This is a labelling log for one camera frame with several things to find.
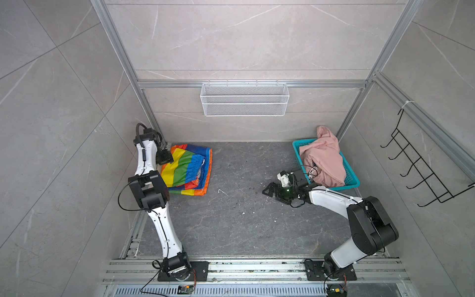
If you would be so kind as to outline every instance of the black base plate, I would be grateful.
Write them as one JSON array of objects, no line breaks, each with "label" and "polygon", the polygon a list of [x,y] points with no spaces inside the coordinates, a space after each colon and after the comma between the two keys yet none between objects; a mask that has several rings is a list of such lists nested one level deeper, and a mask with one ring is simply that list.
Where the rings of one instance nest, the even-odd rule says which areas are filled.
[{"label": "black base plate", "polygon": [[[208,266],[209,262],[200,261],[200,262],[190,262],[191,269],[196,271],[196,281],[206,281],[208,279]],[[174,277],[168,277],[167,274],[163,271],[160,271],[158,274],[158,281],[177,281]],[[190,277],[185,281],[193,281],[193,273],[190,274]]]},{"label": "black base plate", "polygon": [[[323,261],[306,261],[305,272],[307,273],[307,280],[326,280],[327,277],[324,274],[322,267]],[[346,275],[346,280],[356,280],[356,274],[353,269],[353,265],[349,265],[347,268],[343,269],[341,277],[338,280],[345,280],[343,274]]]}]

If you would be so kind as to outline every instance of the green stripe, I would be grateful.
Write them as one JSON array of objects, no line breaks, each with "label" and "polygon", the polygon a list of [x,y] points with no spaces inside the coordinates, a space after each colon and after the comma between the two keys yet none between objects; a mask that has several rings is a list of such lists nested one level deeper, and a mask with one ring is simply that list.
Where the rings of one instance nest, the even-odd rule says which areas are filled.
[{"label": "green stripe", "polygon": [[186,180],[186,171],[188,170],[188,164],[191,162],[191,158],[194,153],[186,151],[178,160],[178,167],[173,174],[173,186],[181,186]]}]

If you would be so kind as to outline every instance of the rainbow striped cloth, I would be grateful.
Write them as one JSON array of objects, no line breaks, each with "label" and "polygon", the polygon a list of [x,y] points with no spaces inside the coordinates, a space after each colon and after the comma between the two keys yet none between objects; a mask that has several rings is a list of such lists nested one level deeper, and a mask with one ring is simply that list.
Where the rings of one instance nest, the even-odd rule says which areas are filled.
[{"label": "rainbow striped cloth", "polygon": [[174,162],[161,167],[161,177],[171,193],[203,196],[211,175],[212,151],[192,144],[170,149]]}]

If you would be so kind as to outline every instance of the gray marble floor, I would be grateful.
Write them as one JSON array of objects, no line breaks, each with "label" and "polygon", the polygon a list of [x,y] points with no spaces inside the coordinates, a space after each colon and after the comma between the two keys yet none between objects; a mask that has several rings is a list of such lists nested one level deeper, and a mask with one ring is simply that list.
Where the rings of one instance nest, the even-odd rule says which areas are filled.
[{"label": "gray marble floor", "polygon": [[[191,256],[325,254],[345,242],[345,218],[306,204],[291,208],[263,195],[282,170],[297,166],[291,143],[200,143],[213,163],[205,196],[171,195],[175,231]],[[348,194],[356,195],[349,190]],[[147,220],[138,256],[161,254]]]}]

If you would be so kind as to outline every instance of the pink garment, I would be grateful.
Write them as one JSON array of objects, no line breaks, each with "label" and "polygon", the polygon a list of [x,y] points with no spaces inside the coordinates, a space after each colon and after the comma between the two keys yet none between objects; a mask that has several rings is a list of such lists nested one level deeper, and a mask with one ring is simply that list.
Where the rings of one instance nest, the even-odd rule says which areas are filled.
[{"label": "pink garment", "polygon": [[309,179],[328,188],[344,186],[346,171],[338,139],[325,126],[317,128],[317,138],[311,144],[299,148],[305,171],[312,174],[308,176]]}]

